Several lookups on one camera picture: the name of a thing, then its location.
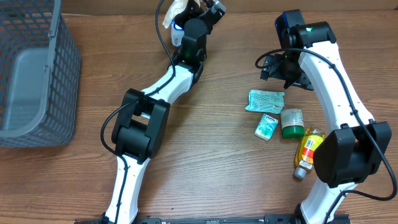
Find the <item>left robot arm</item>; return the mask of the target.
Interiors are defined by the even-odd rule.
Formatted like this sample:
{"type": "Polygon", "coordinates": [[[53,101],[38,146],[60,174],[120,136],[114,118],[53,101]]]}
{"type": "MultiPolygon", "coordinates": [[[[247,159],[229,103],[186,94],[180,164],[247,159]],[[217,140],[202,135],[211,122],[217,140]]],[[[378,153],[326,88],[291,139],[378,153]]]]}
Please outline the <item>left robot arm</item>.
{"type": "Polygon", "coordinates": [[[206,38],[226,14],[221,1],[174,1],[164,20],[155,28],[172,29],[178,40],[174,52],[167,50],[170,63],[165,75],[141,91],[129,89],[121,106],[104,121],[100,138],[115,119],[111,134],[114,147],[103,146],[117,159],[113,196],[99,223],[134,223],[139,213],[138,198],[144,172],[162,144],[171,105],[200,79],[205,60],[206,38]]]}

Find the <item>white barcode scanner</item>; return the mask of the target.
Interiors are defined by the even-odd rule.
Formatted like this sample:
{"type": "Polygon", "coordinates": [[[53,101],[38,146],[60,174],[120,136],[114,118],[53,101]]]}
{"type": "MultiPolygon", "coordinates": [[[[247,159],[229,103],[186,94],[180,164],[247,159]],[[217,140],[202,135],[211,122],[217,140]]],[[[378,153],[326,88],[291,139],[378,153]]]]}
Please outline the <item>white barcode scanner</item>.
{"type": "Polygon", "coordinates": [[[184,35],[184,30],[183,30],[183,28],[178,26],[174,21],[172,21],[170,25],[172,26],[172,28],[171,28],[172,44],[175,47],[179,47],[179,46],[181,46],[182,38],[184,35]]]}

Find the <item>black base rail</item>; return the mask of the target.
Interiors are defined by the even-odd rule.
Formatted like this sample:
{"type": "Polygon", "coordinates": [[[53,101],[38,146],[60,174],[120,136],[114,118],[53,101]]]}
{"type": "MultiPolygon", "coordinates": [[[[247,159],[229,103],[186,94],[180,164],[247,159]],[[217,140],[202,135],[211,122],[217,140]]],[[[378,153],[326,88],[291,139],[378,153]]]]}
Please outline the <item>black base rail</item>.
{"type": "MultiPolygon", "coordinates": [[[[100,220],[78,222],[75,224],[105,224],[112,223],[105,218],[100,220]]],[[[137,218],[133,221],[135,224],[294,224],[301,222],[295,215],[265,215],[264,217],[235,217],[235,218],[202,218],[202,219],[169,219],[160,218],[137,218]]],[[[336,215],[330,223],[351,224],[349,215],[336,215]]]]}

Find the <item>yellow tea bottle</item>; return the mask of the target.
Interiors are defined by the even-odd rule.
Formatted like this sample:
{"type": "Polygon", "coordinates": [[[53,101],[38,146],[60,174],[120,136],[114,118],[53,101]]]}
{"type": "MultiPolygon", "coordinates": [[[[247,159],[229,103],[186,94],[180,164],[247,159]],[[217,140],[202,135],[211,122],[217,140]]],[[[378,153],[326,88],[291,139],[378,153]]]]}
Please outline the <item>yellow tea bottle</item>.
{"type": "Polygon", "coordinates": [[[324,138],[324,133],[319,129],[308,128],[306,130],[295,155],[294,176],[296,178],[304,179],[314,168],[314,153],[324,138]]]}

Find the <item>green lidded white jar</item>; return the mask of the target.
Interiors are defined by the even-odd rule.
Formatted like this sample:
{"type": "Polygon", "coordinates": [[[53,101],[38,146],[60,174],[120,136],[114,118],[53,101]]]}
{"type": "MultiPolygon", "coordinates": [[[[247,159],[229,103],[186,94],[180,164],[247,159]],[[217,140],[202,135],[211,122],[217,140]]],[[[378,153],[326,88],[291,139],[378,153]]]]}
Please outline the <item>green lidded white jar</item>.
{"type": "Polygon", "coordinates": [[[284,139],[300,139],[304,136],[302,111],[298,108],[282,110],[280,112],[282,137],[284,139]]]}

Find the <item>brown snack bag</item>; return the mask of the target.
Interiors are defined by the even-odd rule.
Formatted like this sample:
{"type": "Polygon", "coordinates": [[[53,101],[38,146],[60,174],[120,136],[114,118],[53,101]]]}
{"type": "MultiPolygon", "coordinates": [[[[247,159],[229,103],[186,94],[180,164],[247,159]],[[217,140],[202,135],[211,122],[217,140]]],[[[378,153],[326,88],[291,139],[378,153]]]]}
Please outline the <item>brown snack bag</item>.
{"type": "Polygon", "coordinates": [[[200,6],[200,0],[174,0],[165,14],[162,25],[168,29],[172,20],[182,13],[190,2],[193,2],[195,6],[200,6]]]}

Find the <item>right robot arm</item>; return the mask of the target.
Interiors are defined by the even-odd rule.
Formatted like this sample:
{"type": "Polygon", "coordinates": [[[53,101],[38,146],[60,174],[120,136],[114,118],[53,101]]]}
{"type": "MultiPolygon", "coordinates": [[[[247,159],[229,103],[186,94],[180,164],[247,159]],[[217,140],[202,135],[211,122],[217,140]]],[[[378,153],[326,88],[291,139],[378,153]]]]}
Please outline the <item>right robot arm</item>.
{"type": "Polygon", "coordinates": [[[328,131],[313,159],[317,179],[293,214],[266,215],[266,223],[349,223],[336,210],[358,184],[387,164],[392,131],[365,108],[342,64],[338,44],[327,22],[307,24],[298,10],[275,20],[280,48],[255,62],[261,78],[277,78],[285,87],[313,90],[325,114],[328,131]]]}

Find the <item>teal wet wipes pack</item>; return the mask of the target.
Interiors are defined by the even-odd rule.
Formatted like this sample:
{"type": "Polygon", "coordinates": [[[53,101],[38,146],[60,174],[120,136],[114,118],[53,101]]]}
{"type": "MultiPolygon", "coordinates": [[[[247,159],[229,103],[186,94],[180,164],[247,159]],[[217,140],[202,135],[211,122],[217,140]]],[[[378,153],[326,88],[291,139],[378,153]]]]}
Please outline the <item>teal wet wipes pack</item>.
{"type": "Polygon", "coordinates": [[[284,92],[251,90],[246,111],[280,114],[284,107],[284,92]]]}

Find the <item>teal Kleenex tissue pack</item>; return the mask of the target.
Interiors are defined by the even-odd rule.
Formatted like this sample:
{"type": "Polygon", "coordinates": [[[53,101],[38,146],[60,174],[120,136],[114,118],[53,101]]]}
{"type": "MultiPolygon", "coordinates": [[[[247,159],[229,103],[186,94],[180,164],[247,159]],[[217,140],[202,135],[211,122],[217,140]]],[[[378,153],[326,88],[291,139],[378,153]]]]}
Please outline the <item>teal Kleenex tissue pack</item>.
{"type": "Polygon", "coordinates": [[[263,114],[261,120],[254,132],[254,135],[268,141],[272,137],[277,125],[278,120],[269,116],[268,114],[263,114]]]}

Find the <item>grey plastic mesh basket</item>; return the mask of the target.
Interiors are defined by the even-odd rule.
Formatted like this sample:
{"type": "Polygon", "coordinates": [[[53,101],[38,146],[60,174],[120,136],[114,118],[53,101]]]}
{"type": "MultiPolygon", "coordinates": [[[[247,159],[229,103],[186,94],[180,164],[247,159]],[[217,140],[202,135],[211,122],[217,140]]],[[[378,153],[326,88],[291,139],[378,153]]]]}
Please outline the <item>grey plastic mesh basket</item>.
{"type": "Polygon", "coordinates": [[[1,1],[1,145],[71,142],[81,55],[61,0],[1,1]]]}

